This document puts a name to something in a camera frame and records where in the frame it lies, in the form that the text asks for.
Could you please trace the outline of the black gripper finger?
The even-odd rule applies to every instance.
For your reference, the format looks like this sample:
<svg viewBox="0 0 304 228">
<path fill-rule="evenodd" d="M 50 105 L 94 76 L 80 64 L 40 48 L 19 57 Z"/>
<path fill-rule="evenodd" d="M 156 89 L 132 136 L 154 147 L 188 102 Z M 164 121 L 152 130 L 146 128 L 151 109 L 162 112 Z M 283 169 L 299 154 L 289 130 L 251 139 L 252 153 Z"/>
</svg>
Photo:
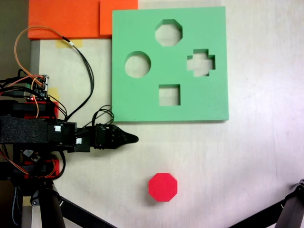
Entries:
<svg viewBox="0 0 304 228">
<path fill-rule="evenodd" d="M 128 144 L 132 144 L 133 142 L 130 142 L 130 141 L 119 141 L 115 144 L 115 149 L 118 149 L 122 146 L 125 146 L 125 145 L 128 145 Z"/>
<path fill-rule="evenodd" d="M 119 142 L 119 143 L 136 143 L 139 141 L 138 136 L 127 133 L 125 131 L 123 131 L 121 128 L 116 127 L 115 130 L 115 139 Z"/>
</svg>

